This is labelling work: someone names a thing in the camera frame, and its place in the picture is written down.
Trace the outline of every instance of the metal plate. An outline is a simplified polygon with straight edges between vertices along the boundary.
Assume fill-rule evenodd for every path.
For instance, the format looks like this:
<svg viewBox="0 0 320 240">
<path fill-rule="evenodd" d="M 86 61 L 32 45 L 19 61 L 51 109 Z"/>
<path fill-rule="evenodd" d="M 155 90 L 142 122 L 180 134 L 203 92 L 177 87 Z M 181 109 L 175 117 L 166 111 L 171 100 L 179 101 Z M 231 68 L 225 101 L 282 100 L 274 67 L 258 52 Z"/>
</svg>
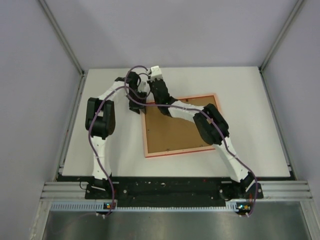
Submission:
<svg viewBox="0 0 320 240">
<path fill-rule="evenodd" d="M 48 221 L 43 240 L 311 239 L 298 202 L 259 202 L 250 218 L 230 212 L 114 212 L 103 219 L 52 211 Z"/>
</svg>

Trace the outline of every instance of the white table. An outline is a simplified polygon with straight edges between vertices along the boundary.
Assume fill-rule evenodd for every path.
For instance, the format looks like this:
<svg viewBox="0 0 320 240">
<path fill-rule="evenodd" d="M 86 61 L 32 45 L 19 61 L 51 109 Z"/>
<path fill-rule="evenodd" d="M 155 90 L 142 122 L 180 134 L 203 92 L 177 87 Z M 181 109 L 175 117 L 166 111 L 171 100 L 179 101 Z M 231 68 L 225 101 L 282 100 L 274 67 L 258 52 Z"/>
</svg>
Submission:
<svg viewBox="0 0 320 240">
<path fill-rule="evenodd" d="M 89 70 L 64 164 L 64 176 L 91 175 L 93 151 L 85 129 L 88 98 L 105 92 L 127 71 Z M 162 73 L 173 97 L 217 94 L 233 146 L 257 176 L 290 175 L 257 67 L 162 68 Z M 106 147 L 113 176 L 228 177 L 223 161 L 214 150 L 145 158 L 141 116 L 129 110 L 128 102 L 124 97 L 115 107 L 116 127 Z"/>
</svg>

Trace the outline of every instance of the gray wall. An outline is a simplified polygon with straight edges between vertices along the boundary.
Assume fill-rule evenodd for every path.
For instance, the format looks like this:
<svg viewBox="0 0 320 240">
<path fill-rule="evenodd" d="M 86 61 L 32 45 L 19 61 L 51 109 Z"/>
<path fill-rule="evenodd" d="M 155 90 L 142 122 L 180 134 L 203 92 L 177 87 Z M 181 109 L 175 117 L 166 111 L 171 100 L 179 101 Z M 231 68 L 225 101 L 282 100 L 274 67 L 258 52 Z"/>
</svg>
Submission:
<svg viewBox="0 0 320 240">
<path fill-rule="evenodd" d="M 85 69 L 258 66 L 296 0 L 47 0 Z"/>
<path fill-rule="evenodd" d="M 308 0 L 265 72 L 289 151 L 320 210 L 320 1 Z"/>
<path fill-rule="evenodd" d="M 29 237 L 79 76 L 35 0 L 0 7 L 0 239 Z"/>
</svg>

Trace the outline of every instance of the black bracket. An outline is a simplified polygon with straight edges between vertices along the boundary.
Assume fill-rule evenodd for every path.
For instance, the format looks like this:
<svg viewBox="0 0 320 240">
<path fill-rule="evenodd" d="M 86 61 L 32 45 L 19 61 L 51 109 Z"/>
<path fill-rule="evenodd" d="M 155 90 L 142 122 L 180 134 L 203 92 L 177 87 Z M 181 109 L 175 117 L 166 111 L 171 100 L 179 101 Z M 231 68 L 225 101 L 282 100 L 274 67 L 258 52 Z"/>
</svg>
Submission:
<svg viewBox="0 0 320 240">
<path fill-rule="evenodd" d="M 203 111 L 214 121 L 214 123 L 219 127 L 223 136 L 229 137 L 229 126 L 226 120 L 222 117 L 218 109 L 212 103 L 209 103 L 207 106 L 203 108 Z M 216 144 L 220 145 L 223 141 L 219 132 L 210 122 L 208 122 L 207 118 L 200 112 L 196 113 L 193 116 L 194 123 L 196 128 L 199 131 L 202 139 L 209 145 Z"/>
<path fill-rule="evenodd" d="M 102 103 L 99 98 L 90 97 L 86 105 L 85 129 L 89 130 L 96 112 Z M 97 116 L 91 131 L 91 137 L 101 137 L 103 140 L 114 133 L 116 127 L 115 103 L 107 100 L 101 109 L 103 116 Z"/>
<path fill-rule="evenodd" d="M 118 77 L 115 82 L 118 82 L 118 81 L 121 81 L 121 82 L 124 82 L 125 81 L 125 78 L 124 77 Z M 129 87 L 131 89 L 133 89 L 136 94 L 140 97 L 140 98 L 144 98 L 144 99 L 140 99 L 139 97 L 137 97 L 133 91 L 130 89 L 129 90 L 129 96 L 134 99 L 136 102 L 138 103 L 142 103 L 142 104 L 146 104 L 147 102 L 147 99 L 145 98 L 147 96 L 147 93 L 146 92 L 138 92 L 138 86 L 141 84 L 141 78 L 140 76 L 134 72 L 134 71 L 131 71 L 129 74 L 128 74 L 128 77 L 127 77 L 127 80 L 126 80 L 126 83 L 129 84 Z M 140 110 L 143 112 L 143 113 L 146 113 L 146 106 L 142 106 L 140 104 L 137 104 L 135 103 L 134 101 L 132 101 L 131 99 L 129 99 L 129 109 L 137 114 L 140 114 Z"/>
<path fill-rule="evenodd" d="M 168 108 L 170 107 L 169 105 L 172 105 L 175 101 L 177 101 L 177 99 L 170 96 L 170 94 L 168 92 L 168 88 L 167 88 L 164 80 L 163 79 L 160 79 L 160 80 L 156 79 L 155 81 L 148 80 L 147 83 L 150 86 L 150 90 L 153 94 L 155 103 L 162 104 L 162 105 L 168 105 L 168 107 L 158 106 L 158 109 L 160 110 L 160 112 L 163 115 L 171 117 Z"/>
</svg>

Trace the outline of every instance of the wooden frame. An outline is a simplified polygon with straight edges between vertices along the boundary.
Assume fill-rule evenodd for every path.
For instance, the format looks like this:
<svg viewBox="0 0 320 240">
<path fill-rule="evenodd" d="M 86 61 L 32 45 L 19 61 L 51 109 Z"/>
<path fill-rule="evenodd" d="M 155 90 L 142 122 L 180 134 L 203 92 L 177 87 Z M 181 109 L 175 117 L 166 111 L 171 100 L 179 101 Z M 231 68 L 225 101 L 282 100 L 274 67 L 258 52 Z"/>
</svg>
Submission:
<svg viewBox="0 0 320 240">
<path fill-rule="evenodd" d="M 217 94 L 215 94 L 215 93 L 185 96 L 185 97 L 179 97 L 177 99 L 178 100 L 186 100 L 186 99 L 195 99 L 195 98 L 203 98 L 203 97 L 213 97 L 217 109 L 222 114 L 221 106 L 220 106 L 220 103 L 219 103 L 219 99 L 218 99 Z M 148 152 L 146 116 L 145 116 L 144 113 L 141 113 L 141 118 L 142 118 L 143 151 L 144 151 L 144 157 L 145 158 L 152 158 L 152 157 L 169 156 L 169 155 L 177 155 L 177 154 L 186 154 L 186 153 L 195 153 L 195 152 L 203 152 L 203 151 L 214 150 L 214 147 L 212 147 L 212 146 L 201 146 L 201 147 L 185 148 L 185 149 L 179 149 L 179 150 Z"/>
</svg>

